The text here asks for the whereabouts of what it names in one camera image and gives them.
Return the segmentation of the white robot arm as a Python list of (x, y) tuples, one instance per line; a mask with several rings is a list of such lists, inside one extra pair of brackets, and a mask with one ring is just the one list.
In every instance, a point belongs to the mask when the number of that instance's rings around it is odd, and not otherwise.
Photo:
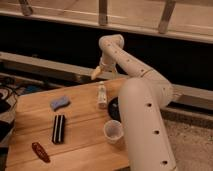
[(129, 76), (119, 90), (118, 106), (131, 171), (179, 171), (160, 112), (173, 99), (172, 84), (124, 51), (122, 35), (101, 37), (99, 47), (102, 56), (92, 79), (116, 66)]

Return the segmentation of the yellow gripper tip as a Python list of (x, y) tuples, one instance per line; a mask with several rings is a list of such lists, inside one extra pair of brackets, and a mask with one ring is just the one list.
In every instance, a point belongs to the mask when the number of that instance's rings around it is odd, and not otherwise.
[(91, 74), (91, 80), (95, 80), (101, 74), (100, 66), (97, 66)]

